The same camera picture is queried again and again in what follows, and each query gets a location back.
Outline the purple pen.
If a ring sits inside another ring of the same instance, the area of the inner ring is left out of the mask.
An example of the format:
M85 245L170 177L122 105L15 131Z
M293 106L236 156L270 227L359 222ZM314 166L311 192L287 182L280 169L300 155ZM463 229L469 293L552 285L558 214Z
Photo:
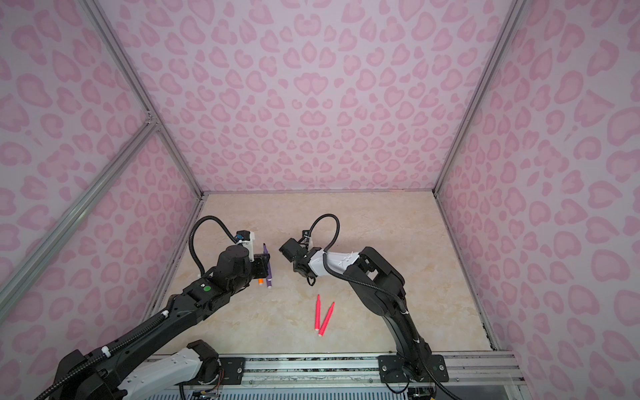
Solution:
M272 288L273 287L273 274L272 274L272 268L271 268L271 263L270 263L270 253L268 251L268 247L267 245L264 243L263 244L263 253L265 255L268 256L268 261L267 261L267 271L268 271L268 275L265 278L265 282L268 288Z

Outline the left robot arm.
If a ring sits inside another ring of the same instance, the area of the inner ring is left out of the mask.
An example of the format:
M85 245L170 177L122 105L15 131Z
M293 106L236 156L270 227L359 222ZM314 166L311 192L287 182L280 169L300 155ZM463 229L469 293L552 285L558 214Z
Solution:
M170 297L160 312L125 335L84 355L74 350L58 365L54 383L38 399L123 399L127 376L180 333L201 323L268 275L270 255L242 245L220 253L218 264Z

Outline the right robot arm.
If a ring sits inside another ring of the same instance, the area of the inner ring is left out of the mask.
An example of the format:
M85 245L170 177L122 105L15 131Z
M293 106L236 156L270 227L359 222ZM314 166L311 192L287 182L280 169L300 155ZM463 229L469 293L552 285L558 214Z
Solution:
M408 310L403 276L377 250L327 252L290 238L279 251L309 284L325 276L348 283L365 308L385 322L405 377L416 383L449 381L443 358L418 333Z

